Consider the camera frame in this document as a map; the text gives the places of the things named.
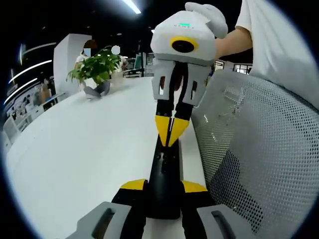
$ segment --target white table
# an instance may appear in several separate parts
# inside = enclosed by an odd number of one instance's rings
[[[122,184],[149,178],[158,136],[151,79],[128,79],[99,100],[79,92],[40,115],[11,147],[9,181],[41,238],[65,238]],[[184,180],[205,185],[192,124],[180,141]],[[181,220],[148,219],[144,238],[184,238]]]

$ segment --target gray mesh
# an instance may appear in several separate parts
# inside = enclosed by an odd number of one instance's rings
[[[319,113],[281,87],[216,71],[193,125],[207,188],[263,239],[287,239],[319,192]]]

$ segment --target person's arm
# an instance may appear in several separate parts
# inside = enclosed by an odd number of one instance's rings
[[[215,60],[222,57],[246,51],[253,47],[253,41],[250,32],[237,26],[224,39],[217,38]]]

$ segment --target yellow camera ring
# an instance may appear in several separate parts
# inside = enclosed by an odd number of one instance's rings
[[[198,48],[198,43],[194,38],[185,36],[175,36],[170,39],[171,47],[180,53],[189,53]]]

